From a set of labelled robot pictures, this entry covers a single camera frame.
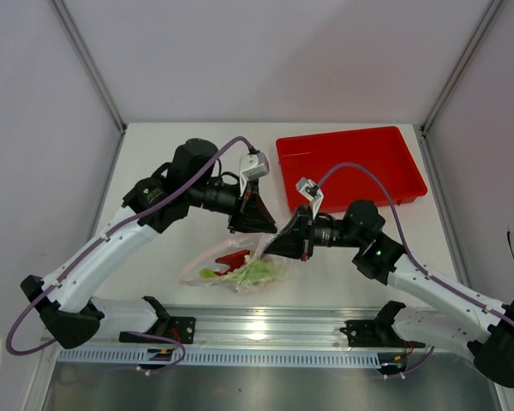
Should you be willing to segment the green white celery stalk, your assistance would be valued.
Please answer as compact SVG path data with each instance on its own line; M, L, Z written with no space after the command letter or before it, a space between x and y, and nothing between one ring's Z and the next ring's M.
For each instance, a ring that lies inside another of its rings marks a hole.
M218 274L210 268L199 271L199 278L210 281L213 285L229 285L236 289L252 289L265 283L276 281L286 275L289 265L282 259L247 257L242 266L225 274Z

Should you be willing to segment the clear pink-dotted zip bag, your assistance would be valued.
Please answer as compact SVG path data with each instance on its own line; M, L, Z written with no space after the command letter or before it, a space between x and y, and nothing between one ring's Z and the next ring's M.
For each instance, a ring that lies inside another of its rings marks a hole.
M272 234L240 234L208 248L183 269L179 283L251 293L295 275L293 261L266 254Z

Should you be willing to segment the red toy lobster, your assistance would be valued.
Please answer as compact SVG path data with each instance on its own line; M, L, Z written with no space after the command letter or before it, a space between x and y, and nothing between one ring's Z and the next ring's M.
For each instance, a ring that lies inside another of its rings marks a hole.
M249 249L243 249L234 253L229 253L215 259L218 265L225 265L224 269L215 271L218 277L225 276L246 264L246 258L251 254Z

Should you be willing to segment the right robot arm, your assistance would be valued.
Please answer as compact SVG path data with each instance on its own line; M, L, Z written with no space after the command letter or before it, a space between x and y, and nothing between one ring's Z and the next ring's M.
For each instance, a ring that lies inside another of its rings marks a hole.
M433 271L383 231L385 219L370 200L356 200L344 217L318 217L302 205L266 254L305 261L315 247L351 247L366 278L413 295L435 309L419 313L404 303L383 307L375 338L390 346L398 340L448 350L470 361L494 383L514 388L514 300L506 303Z

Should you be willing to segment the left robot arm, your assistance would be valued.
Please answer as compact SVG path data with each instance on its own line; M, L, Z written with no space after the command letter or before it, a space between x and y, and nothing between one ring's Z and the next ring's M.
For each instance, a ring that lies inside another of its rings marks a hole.
M234 183L227 184L212 173L226 150L208 140L187 140L170 162L134 185L110 222L75 256L44 277L21 282L29 308L55 342L65 349L95 337L122 343L157 343L168 337L188 343L181 326L189 318L170 316L156 298L113 301L94 294L133 253L184 219L192 207L224 214L232 233L276 233L259 190L259 179L269 172L265 153L249 146Z

